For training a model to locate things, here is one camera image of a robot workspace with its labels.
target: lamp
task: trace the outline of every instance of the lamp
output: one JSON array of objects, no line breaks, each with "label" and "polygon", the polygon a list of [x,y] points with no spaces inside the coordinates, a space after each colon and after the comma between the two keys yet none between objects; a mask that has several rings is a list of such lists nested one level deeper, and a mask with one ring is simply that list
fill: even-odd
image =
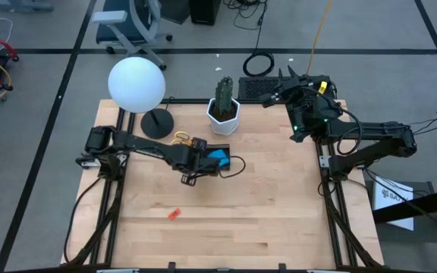
[{"label": "lamp", "polygon": [[147,112],[141,129],[152,139],[166,137],[173,130],[170,112],[156,106],[165,96],[165,77],[151,61],[129,57],[119,61],[111,70],[108,88],[112,99],[126,111]]}]

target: black computer tower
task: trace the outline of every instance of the black computer tower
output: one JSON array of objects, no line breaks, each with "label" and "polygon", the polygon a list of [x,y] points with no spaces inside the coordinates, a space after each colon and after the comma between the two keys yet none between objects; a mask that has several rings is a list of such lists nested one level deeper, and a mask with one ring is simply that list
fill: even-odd
[{"label": "black computer tower", "polygon": [[213,25],[222,0],[188,0],[191,21],[194,24]]}]

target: white hexagonal pot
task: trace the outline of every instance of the white hexagonal pot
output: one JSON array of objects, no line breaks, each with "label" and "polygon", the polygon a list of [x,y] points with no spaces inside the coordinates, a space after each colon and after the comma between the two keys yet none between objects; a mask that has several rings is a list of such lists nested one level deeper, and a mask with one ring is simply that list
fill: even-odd
[{"label": "white hexagonal pot", "polygon": [[212,105],[215,102],[214,99],[210,99],[209,107],[206,109],[206,114],[209,116],[210,124],[212,125],[212,129],[215,133],[220,134],[222,136],[230,136],[231,133],[237,129],[239,126],[239,111],[241,110],[241,104],[237,102],[235,99],[232,99],[232,103],[235,104],[235,108],[237,112],[235,114],[235,118],[232,118],[228,121],[217,121],[211,114],[210,110],[212,109]]}]

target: wooden table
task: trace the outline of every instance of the wooden table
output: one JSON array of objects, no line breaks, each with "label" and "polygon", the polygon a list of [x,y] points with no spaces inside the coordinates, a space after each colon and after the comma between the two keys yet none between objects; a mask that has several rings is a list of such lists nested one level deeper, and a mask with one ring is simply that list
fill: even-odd
[{"label": "wooden table", "polygon": [[[291,125],[281,105],[242,105],[239,127],[229,137],[212,132],[206,107],[170,105],[174,132],[184,130],[210,144],[230,143],[231,154],[244,158],[247,168],[230,179],[202,177],[189,187],[164,162],[134,153],[127,166],[112,267],[167,268],[168,262],[176,262],[177,268],[277,269],[278,263],[286,263],[288,269],[335,268],[325,203],[317,193],[320,178],[313,141],[289,140]],[[95,125],[115,125],[117,116],[117,105],[102,100]],[[138,136],[143,135],[141,117],[134,126]],[[172,135],[160,141],[171,140]],[[343,149],[351,145],[345,141]],[[233,159],[231,173],[241,167]],[[97,172],[83,171],[79,195]],[[357,170],[350,178],[364,183]],[[103,184],[92,189],[76,211],[70,257],[95,230]],[[344,196],[351,230],[382,263],[365,189],[344,182]],[[181,214],[172,221],[168,214],[176,208]],[[105,245],[101,243],[100,261]],[[346,250],[342,253],[347,264]]]}]

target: lamp stand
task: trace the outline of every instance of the lamp stand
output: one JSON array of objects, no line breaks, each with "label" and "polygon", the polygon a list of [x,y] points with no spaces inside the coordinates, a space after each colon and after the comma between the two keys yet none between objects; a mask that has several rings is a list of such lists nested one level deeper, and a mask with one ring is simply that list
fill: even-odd
[{"label": "lamp stand", "polygon": [[150,139],[158,140],[173,131],[174,121],[170,112],[165,109],[148,111],[141,120],[141,129]]}]

